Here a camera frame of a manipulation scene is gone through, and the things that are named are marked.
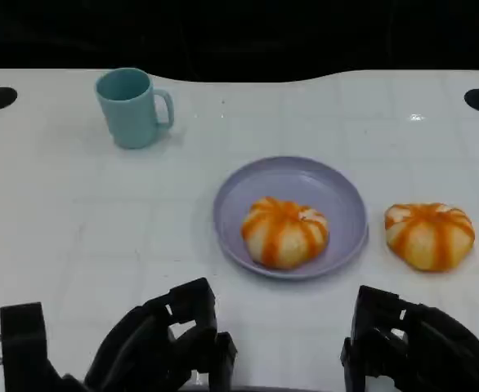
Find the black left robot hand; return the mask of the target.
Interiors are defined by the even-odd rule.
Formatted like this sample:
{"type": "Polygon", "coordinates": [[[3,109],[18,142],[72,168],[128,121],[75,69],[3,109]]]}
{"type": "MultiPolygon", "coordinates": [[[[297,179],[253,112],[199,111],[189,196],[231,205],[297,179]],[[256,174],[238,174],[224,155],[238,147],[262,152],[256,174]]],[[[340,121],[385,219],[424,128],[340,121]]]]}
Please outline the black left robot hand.
{"type": "Polygon", "coordinates": [[[231,390],[235,348],[217,330],[206,278],[171,289],[129,311],[102,341],[87,371],[90,391],[177,391],[192,372],[211,391],[231,390]]]}

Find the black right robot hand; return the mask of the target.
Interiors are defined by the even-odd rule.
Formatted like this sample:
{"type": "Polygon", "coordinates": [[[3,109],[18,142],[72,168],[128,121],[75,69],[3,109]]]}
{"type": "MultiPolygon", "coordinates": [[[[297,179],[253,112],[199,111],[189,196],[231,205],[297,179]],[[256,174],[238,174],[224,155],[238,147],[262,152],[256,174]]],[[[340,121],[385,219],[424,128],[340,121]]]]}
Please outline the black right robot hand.
{"type": "Polygon", "coordinates": [[[348,391],[386,376],[400,391],[479,391],[479,340],[435,307],[362,285],[340,356],[348,391]]]}

